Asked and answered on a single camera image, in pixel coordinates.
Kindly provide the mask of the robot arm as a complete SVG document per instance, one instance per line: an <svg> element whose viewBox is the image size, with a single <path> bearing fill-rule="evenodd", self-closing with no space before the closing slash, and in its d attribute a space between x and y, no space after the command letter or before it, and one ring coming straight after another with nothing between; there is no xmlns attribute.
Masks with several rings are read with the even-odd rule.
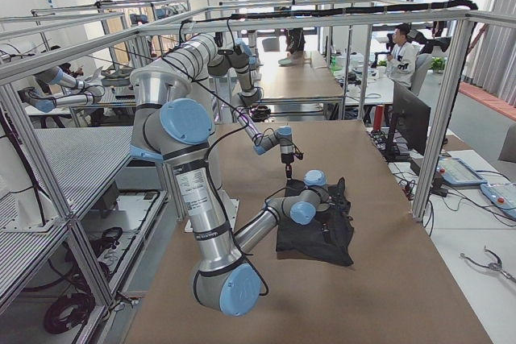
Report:
<svg viewBox="0 0 516 344"><path fill-rule="evenodd" d="M281 162L285 165L286 177L290 179L294 159L302 155L297 153L289 126L282 126L269 134L256 128L250 108L262 98L262 92L254 84L251 61L252 53L243 42L234 40L226 45L219 33L201 33L168 51L153 64L164 68L166 85L176 88L180 84L185 87L196 85L207 93L210 90L204 85L205 78L222 77L234 70L240 92L227 102L233 118L248 133L256 153L264 154L275 146L280 147Z"/></svg>
<svg viewBox="0 0 516 344"><path fill-rule="evenodd" d="M232 317L250 312L268 285L249 259L254 246L277 232L279 251L298 251L312 259L351 266L348 247L353 228L345 182L329 184L324 172L308 171L291 180L283 197L266 199L259 213L238 230L210 169L214 125L200 102L189 97L192 80L175 72L140 68L131 75L142 92L160 97L138 107L131 154L167 164L173 170L201 258L192 274L197 302Z"/></svg>

